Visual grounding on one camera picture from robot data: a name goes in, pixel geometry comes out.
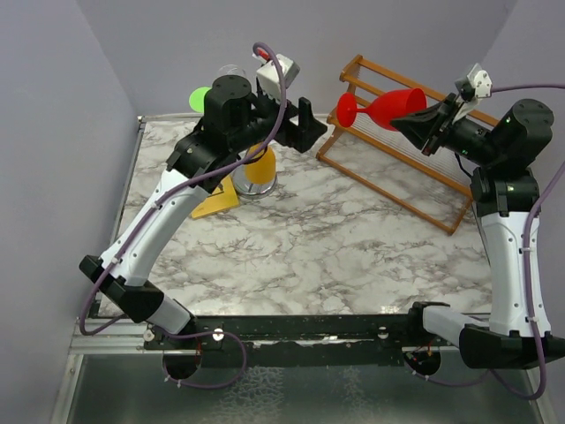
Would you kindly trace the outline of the red plastic wine glass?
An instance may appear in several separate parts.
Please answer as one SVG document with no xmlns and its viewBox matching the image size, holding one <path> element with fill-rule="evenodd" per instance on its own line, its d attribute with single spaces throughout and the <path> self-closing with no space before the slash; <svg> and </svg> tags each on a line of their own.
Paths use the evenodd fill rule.
<svg viewBox="0 0 565 424">
<path fill-rule="evenodd" d="M 394 131 L 393 119 L 404 117 L 427 107 L 426 94 L 420 88 L 393 90 L 378 96 L 369 106 L 358 106 L 356 96 L 343 94 L 336 106 L 336 118 L 340 126 L 351 127 L 358 114 L 367 115 L 379 127 Z"/>
</svg>

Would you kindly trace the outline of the green plastic wine glass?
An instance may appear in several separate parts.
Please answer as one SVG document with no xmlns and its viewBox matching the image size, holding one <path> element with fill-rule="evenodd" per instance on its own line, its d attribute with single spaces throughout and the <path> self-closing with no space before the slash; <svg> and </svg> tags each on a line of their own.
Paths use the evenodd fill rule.
<svg viewBox="0 0 565 424">
<path fill-rule="evenodd" d="M 189 106 L 197 113 L 203 113 L 205 109 L 205 96 L 211 87 L 198 87 L 189 96 Z"/>
</svg>

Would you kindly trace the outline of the yellow plastic wine glass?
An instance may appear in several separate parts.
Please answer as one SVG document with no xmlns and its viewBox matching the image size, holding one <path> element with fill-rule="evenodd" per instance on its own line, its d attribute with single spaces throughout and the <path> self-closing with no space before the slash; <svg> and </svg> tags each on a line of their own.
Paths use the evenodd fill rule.
<svg viewBox="0 0 565 424">
<path fill-rule="evenodd" d="M 267 146 L 249 163 L 244 165 L 244 174 L 248 181 L 255 185 L 266 185 L 276 176 L 275 152 Z"/>
</svg>

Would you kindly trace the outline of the clear wine glass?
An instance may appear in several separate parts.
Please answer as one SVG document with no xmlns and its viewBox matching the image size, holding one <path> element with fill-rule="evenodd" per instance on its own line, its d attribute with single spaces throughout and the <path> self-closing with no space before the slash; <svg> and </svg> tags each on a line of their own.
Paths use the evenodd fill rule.
<svg viewBox="0 0 565 424">
<path fill-rule="evenodd" d="M 217 76 L 221 77 L 225 75 L 240 76 L 243 78 L 247 78 L 245 70 L 235 64 L 226 64 L 220 68 L 220 70 L 217 73 Z"/>
</svg>

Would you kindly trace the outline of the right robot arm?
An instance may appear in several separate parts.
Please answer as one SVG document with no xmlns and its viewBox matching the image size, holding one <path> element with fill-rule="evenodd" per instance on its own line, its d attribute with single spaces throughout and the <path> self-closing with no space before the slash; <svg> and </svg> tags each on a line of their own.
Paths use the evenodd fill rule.
<svg viewBox="0 0 565 424">
<path fill-rule="evenodd" d="M 391 126 L 424 155 L 447 148 L 476 164 L 470 189 L 492 274 L 492 308 L 482 323 L 428 302 L 408 320 L 415 345 L 437 336 L 455 345 L 467 367 L 530 369 L 563 358 L 552 333 L 535 252 L 540 198 L 530 165 L 553 138 L 553 112 L 533 99 L 517 101 L 493 129 L 455 118 L 449 95 L 425 110 L 391 119 Z"/>
</svg>

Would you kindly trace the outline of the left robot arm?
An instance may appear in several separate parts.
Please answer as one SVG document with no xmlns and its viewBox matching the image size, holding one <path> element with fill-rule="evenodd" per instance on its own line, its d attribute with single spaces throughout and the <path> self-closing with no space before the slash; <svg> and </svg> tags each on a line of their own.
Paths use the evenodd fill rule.
<svg viewBox="0 0 565 424">
<path fill-rule="evenodd" d="M 204 114 L 175 145 L 153 193 L 122 235 L 99 256 L 87 255 L 80 271 L 134 322 L 164 330 L 172 346 L 194 340 L 193 314 L 148 277 L 182 222 L 230 174 L 241 152 L 255 154 L 274 140 L 299 153 L 326 133 L 310 101 L 297 105 L 267 95 L 267 86 L 238 75 L 217 78 L 204 96 Z"/>
</svg>

